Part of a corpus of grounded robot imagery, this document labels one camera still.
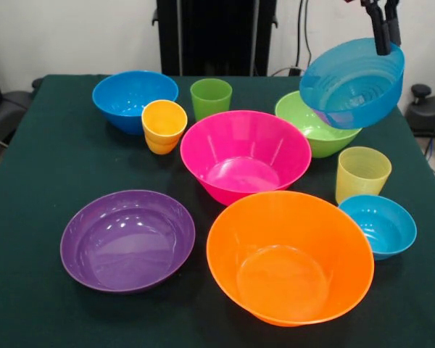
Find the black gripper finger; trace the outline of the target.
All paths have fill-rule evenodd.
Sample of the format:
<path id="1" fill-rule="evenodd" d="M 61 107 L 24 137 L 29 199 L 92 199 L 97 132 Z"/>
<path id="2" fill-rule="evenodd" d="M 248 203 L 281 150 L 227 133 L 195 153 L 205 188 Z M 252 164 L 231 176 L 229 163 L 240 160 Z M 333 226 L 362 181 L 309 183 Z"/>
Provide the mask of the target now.
<path id="1" fill-rule="evenodd" d="M 370 17 L 377 55 L 388 55 L 390 52 L 388 27 L 378 1 L 361 0 L 360 4 Z"/>
<path id="2" fill-rule="evenodd" d="M 384 10 L 386 15 L 386 24 L 388 25 L 389 29 L 390 41 L 396 46 L 401 46 L 402 41 L 397 14 L 398 4 L 399 0 L 387 0 L 384 6 Z"/>

